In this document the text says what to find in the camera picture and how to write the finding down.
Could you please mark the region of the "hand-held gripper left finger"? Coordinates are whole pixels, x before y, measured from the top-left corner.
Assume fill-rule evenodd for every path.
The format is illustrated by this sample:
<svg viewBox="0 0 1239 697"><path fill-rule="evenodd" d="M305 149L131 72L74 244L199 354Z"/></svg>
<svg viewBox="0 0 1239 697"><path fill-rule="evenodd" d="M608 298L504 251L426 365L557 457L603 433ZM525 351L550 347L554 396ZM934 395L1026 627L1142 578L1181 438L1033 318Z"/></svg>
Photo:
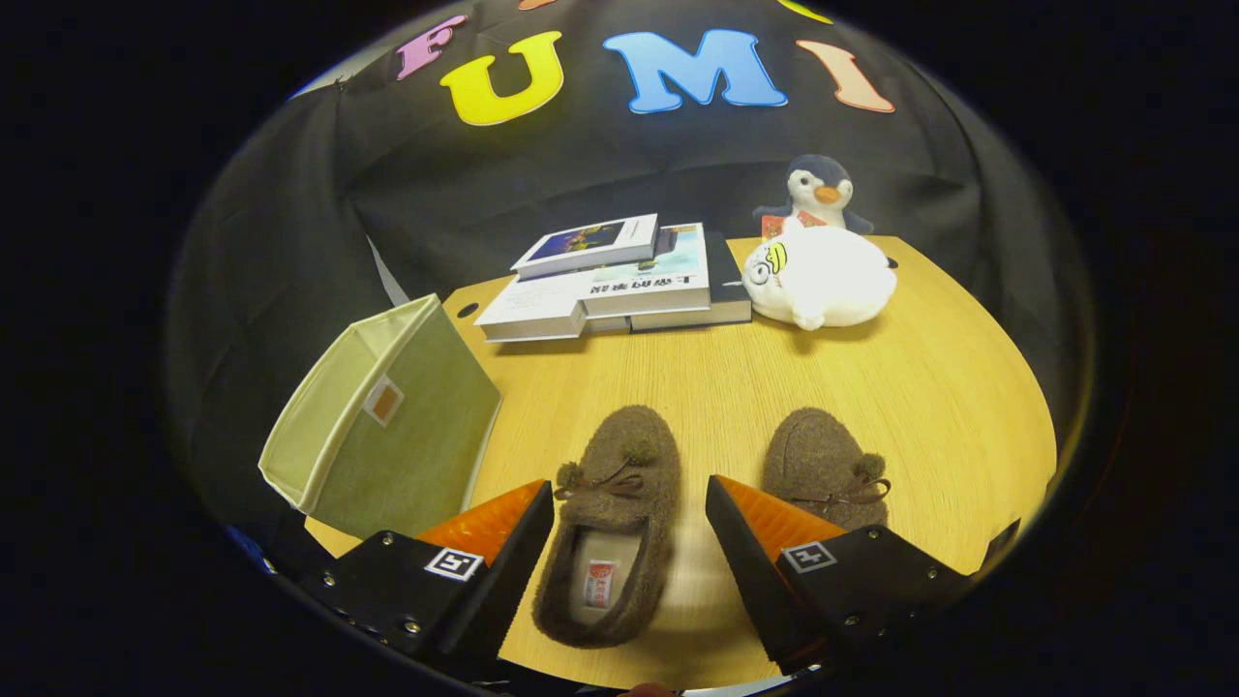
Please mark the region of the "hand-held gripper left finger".
<svg viewBox="0 0 1239 697"><path fill-rule="evenodd" d="M392 652L482 669L499 657L554 513L553 482L527 482L418 535L380 530L299 591Z"/></svg>

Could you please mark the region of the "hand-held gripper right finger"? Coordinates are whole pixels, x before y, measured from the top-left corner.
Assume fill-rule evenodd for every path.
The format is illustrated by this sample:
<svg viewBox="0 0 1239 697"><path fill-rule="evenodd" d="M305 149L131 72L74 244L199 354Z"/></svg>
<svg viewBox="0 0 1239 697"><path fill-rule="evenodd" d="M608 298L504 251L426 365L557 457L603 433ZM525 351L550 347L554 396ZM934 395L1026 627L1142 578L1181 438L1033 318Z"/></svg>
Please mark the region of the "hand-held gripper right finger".
<svg viewBox="0 0 1239 697"><path fill-rule="evenodd" d="M764 652L787 673L875 664L973 586L893 530L847 532L726 475L710 477L705 511Z"/></svg>

